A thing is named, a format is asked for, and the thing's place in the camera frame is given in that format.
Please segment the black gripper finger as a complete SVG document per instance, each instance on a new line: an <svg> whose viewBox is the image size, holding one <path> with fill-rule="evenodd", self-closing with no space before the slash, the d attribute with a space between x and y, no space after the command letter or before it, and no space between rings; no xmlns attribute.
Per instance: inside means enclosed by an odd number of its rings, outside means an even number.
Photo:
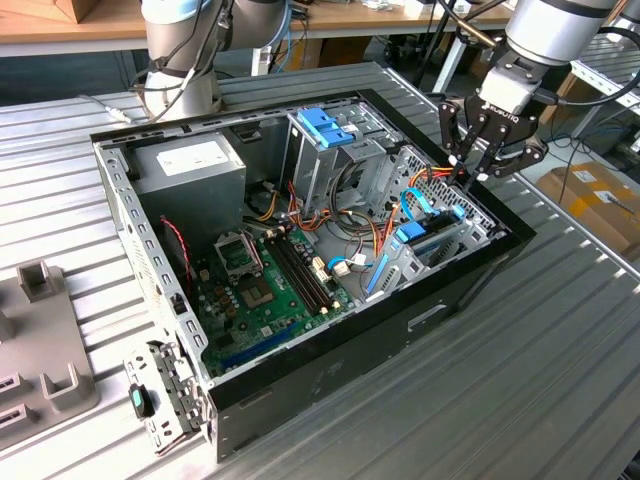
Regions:
<svg viewBox="0 0 640 480"><path fill-rule="evenodd" d="M499 159L502 147L523 141L524 147L518 156ZM487 146L477 166L470 171L462 191L467 193L474 183L485 182L489 177L504 179L512 174L541 162L548 153L548 146L535 134L524 138L522 134L513 135L509 127L499 127L490 136Z"/></svg>
<svg viewBox="0 0 640 480"><path fill-rule="evenodd" d="M465 162L472 146L488 126L488 114L478 108L467 108L465 99L444 100L439 106L439 121L442 145L449 151L449 162L453 166L447 180L454 181L464 170ZM464 111L467 120L467 133L461 136L458 114Z"/></svg>

